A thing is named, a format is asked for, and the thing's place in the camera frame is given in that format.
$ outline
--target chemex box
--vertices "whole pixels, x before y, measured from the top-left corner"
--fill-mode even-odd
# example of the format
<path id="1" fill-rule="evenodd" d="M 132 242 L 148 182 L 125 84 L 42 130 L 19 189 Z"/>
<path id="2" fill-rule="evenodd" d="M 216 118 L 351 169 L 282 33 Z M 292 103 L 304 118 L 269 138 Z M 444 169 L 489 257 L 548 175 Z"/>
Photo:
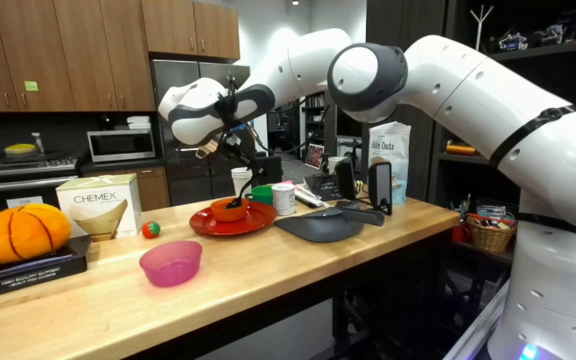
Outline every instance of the chemex box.
<path id="1" fill-rule="evenodd" d="M 73 178 L 57 187 L 57 198 L 71 237 L 90 234 L 93 242 L 101 242 L 132 237 L 142 226 L 134 173 Z"/>

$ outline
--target red mug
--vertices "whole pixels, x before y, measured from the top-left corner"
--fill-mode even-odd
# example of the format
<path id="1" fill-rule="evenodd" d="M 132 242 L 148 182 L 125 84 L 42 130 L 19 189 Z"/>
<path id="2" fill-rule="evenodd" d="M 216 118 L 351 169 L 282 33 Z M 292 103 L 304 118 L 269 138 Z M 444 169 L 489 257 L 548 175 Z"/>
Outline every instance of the red mug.
<path id="1" fill-rule="evenodd" d="M 452 242 L 460 243 L 465 242 L 471 237 L 471 230 L 468 225 L 465 226 L 453 226 L 452 227 Z"/>

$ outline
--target wicker basket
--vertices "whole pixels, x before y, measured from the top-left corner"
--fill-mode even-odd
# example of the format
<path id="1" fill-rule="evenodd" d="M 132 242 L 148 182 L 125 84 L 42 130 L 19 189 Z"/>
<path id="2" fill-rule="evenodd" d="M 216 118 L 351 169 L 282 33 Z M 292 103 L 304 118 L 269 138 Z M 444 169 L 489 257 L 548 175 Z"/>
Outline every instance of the wicker basket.
<path id="1" fill-rule="evenodd" d="M 516 226 L 506 229 L 481 226 L 474 218 L 469 218 L 468 224 L 473 245 L 489 253 L 503 253 L 516 229 Z"/>

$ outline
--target refrigerator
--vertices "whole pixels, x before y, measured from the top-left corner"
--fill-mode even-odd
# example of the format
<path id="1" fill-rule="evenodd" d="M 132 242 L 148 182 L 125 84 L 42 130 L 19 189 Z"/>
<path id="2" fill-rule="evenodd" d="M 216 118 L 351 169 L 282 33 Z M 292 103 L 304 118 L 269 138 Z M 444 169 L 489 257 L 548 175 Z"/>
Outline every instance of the refrigerator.
<path id="1" fill-rule="evenodd" d="M 228 86 L 228 76 L 235 77 L 237 86 L 250 76 L 248 66 L 233 64 L 201 63 L 197 61 L 152 60 L 151 73 L 157 106 L 170 87 L 182 87 L 199 78 L 212 78 L 224 87 Z M 182 144 L 172 134 L 170 123 L 158 114 L 159 129 L 164 155 L 166 157 L 167 182 L 170 204 L 183 205 L 210 199 L 233 196 L 235 193 L 231 169 L 242 165 L 235 159 L 226 160 L 218 153 L 209 159 L 200 160 L 195 156 L 196 146 Z M 241 139 L 244 150 L 255 154 L 255 142 L 246 130 L 234 130 Z"/>

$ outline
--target green cup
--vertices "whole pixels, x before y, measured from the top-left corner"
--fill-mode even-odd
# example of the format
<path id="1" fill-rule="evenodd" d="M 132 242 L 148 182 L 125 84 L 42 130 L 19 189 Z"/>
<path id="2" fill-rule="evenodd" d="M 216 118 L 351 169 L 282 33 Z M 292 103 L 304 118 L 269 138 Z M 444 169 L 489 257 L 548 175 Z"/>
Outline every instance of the green cup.
<path id="1" fill-rule="evenodd" d="M 273 189 L 272 185 L 261 185 L 252 188 L 250 193 L 246 194 L 246 199 L 256 201 L 258 203 L 273 205 Z"/>

